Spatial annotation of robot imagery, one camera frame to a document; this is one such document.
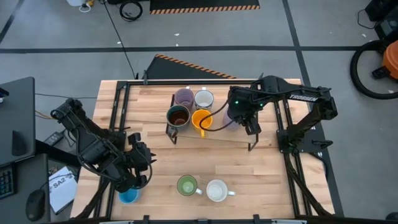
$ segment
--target yellow and black tape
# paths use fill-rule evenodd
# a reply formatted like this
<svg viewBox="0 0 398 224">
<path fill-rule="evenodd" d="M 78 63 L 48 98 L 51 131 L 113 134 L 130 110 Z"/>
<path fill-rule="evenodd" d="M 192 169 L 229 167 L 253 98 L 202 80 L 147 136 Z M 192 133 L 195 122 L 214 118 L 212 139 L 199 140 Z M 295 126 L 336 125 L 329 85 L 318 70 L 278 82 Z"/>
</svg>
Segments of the yellow and black tape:
<svg viewBox="0 0 398 224">
<path fill-rule="evenodd" d="M 220 6 L 220 7 L 196 7 L 186 9 L 156 9 L 151 10 L 151 14 L 178 14 L 188 12 L 220 12 L 260 9 L 260 6 Z"/>
<path fill-rule="evenodd" d="M 217 72 L 217 71 L 214 71 L 212 69 L 208 69 L 208 68 L 202 67 L 200 65 L 194 65 L 192 63 L 184 62 L 183 60 L 175 59 L 175 58 L 168 57 L 168 56 L 165 56 L 165 55 L 157 54 L 157 55 L 155 55 L 155 57 L 162 58 L 162 59 L 165 59 L 165 60 L 169 60 L 171 62 L 179 63 L 181 65 L 189 66 L 191 68 L 202 70 L 204 72 L 212 73 L 214 75 L 218 75 L 219 77 L 230 78 L 230 79 L 236 78 L 236 77 L 233 77 L 232 75 L 228 75 L 228 74 L 225 74 L 225 73 L 222 73 L 222 72 Z"/>
</svg>

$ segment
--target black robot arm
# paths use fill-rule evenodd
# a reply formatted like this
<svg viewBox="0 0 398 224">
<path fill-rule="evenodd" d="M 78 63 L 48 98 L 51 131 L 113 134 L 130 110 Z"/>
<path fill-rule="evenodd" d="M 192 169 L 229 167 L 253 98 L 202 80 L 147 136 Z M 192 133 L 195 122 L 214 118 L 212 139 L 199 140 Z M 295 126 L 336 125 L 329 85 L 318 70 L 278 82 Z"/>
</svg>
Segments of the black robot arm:
<svg viewBox="0 0 398 224">
<path fill-rule="evenodd" d="M 247 134 L 258 134 L 261 127 L 257 122 L 257 112 L 268 103 L 284 99 L 314 103 L 313 109 L 304 119 L 288 127 L 291 140 L 302 138 L 307 130 L 321 120 L 337 116 L 335 101 L 330 96 L 329 88 L 294 85 L 275 76 L 260 77 L 250 87 L 231 86 L 227 113 L 229 118 L 246 128 Z"/>
<path fill-rule="evenodd" d="M 155 154 L 150 153 L 145 143 L 139 142 L 139 133 L 128 137 L 132 150 L 124 151 L 124 132 L 101 129 L 86 117 L 82 104 L 74 99 L 68 99 L 53 110 L 51 116 L 62 123 L 68 133 L 72 133 L 80 164 L 90 172 L 109 179 L 118 192 L 140 189 L 149 182 L 141 172 L 148 166 L 151 169 L 150 164 L 155 162 L 151 157 Z"/>
</svg>

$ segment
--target concrete floor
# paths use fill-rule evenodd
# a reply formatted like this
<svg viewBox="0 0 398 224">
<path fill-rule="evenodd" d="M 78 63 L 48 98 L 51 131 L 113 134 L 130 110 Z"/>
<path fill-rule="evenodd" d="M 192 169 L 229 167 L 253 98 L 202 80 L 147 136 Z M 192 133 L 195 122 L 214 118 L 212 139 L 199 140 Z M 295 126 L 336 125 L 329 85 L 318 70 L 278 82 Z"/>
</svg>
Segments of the concrete floor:
<svg viewBox="0 0 398 224">
<path fill-rule="evenodd" d="M 307 68 L 313 86 L 328 86 L 335 97 L 339 115 L 323 122 L 331 163 L 346 217 L 385 218 L 398 210 L 398 151 L 395 131 L 398 101 L 380 101 L 358 93 L 349 78 L 353 52 L 307 51 L 300 63 L 290 50 L 157 51 L 142 52 L 140 47 L 192 46 L 293 46 L 284 3 L 292 13 L 301 46 L 359 46 L 377 39 L 373 30 L 356 23 L 356 13 L 370 0 L 259 0 L 258 11 L 206 12 L 192 14 L 149 15 L 149 3 L 143 2 L 142 17 L 132 23 L 123 21 L 116 6 L 108 5 L 112 25 L 104 6 L 96 2 L 89 13 L 80 13 L 64 0 L 24 1 L 8 31 L 0 35 L 0 83 L 32 76 L 36 92 L 66 96 L 96 96 L 101 80 L 133 79 L 124 52 L 138 47 L 127 56 L 135 72 L 142 74 L 155 54 L 165 54 L 239 78 L 277 75 L 301 78 L 300 64 Z M 6 25 L 17 1 L 0 0 L 0 30 Z M 364 24 L 370 26 L 365 14 Z M 4 49 L 77 49 L 114 48 L 99 53 L 6 54 Z M 363 82 L 375 91 L 398 91 L 388 80 L 375 83 L 370 71 L 380 57 L 368 52 L 359 62 Z M 49 114 L 64 99 L 36 96 L 36 109 Z M 91 116 L 95 100 L 82 100 Z M 37 119 L 37 139 L 44 140 L 63 126 Z M 66 151 L 65 142 L 58 146 Z M 54 220 L 66 219 L 64 210 Z"/>
</svg>

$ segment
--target coffee mug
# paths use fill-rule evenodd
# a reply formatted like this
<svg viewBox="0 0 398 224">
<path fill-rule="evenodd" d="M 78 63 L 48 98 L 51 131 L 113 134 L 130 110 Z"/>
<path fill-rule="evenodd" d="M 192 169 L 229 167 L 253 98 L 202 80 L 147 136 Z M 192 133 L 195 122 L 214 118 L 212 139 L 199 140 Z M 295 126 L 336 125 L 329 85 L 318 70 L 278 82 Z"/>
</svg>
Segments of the coffee mug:
<svg viewBox="0 0 398 224">
<path fill-rule="evenodd" d="M 189 109 L 183 105 L 175 105 L 167 111 L 167 123 L 169 124 L 168 134 L 175 138 L 179 131 L 189 126 L 191 114 Z"/>
<path fill-rule="evenodd" d="M 182 176 L 177 182 L 177 190 L 180 194 L 184 196 L 191 196 L 194 193 L 203 194 L 203 192 L 198 189 L 197 180 L 191 175 Z"/>
<path fill-rule="evenodd" d="M 214 103 L 214 95 L 203 87 L 200 91 L 195 94 L 195 108 L 197 110 L 205 109 L 211 110 L 211 106 Z"/>
<path fill-rule="evenodd" d="M 223 116 L 223 126 L 229 124 L 231 121 L 232 121 L 232 119 L 229 118 L 229 116 L 228 116 L 228 107 L 227 107 L 227 109 L 224 112 L 224 116 Z M 226 129 L 230 130 L 230 131 L 236 131 L 239 129 L 239 124 L 237 122 L 233 121 L 226 127 Z"/>
<path fill-rule="evenodd" d="M 125 204 L 137 202 L 140 198 L 141 190 L 129 189 L 124 193 L 119 193 L 120 201 Z"/>
<path fill-rule="evenodd" d="M 207 197 L 214 202 L 222 202 L 227 195 L 235 196 L 235 192 L 228 191 L 226 184 L 222 180 L 212 180 L 207 184 Z"/>
<path fill-rule="evenodd" d="M 183 105 L 188 109 L 191 109 L 194 97 L 192 90 L 187 86 L 186 88 L 179 89 L 174 93 L 174 102 L 176 105 Z"/>
<path fill-rule="evenodd" d="M 210 113 L 210 111 L 208 111 L 208 110 L 197 110 L 197 111 L 195 111 L 195 112 L 193 113 L 193 115 L 192 115 L 192 124 L 193 124 L 193 127 L 194 127 L 196 130 L 198 130 L 198 131 L 200 132 L 200 136 L 201 136 L 202 138 L 205 137 L 205 130 L 203 130 L 202 128 L 200 128 L 199 124 L 200 124 L 200 121 L 201 121 L 203 118 L 205 118 L 205 116 L 208 116 L 208 115 L 210 115 L 210 114 L 211 114 L 211 113 Z M 211 126 L 212 123 L 213 123 L 213 117 L 211 116 L 211 117 L 209 117 L 209 118 L 206 118 L 206 120 L 204 120 L 204 121 L 201 123 L 201 126 L 202 126 L 203 128 L 210 128 L 210 126 Z"/>
</svg>

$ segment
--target white paper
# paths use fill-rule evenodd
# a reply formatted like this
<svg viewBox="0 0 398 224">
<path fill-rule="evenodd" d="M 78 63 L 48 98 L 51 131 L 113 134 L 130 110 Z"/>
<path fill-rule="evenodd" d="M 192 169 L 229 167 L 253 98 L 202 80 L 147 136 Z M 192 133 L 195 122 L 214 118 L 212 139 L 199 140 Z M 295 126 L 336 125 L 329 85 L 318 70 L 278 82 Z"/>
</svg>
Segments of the white paper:
<svg viewBox="0 0 398 224">
<path fill-rule="evenodd" d="M 66 174 L 71 175 L 58 177 L 60 175 Z M 63 207 L 68 205 L 73 199 L 75 199 L 77 183 L 75 180 L 75 176 L 66 167 L 58 170 L 58 172 L 51 175 L 49 177 L 49 180 L 51 180 L 49 182 L 50 204 L 54 212 L 57 213 Z"/>
</svg>

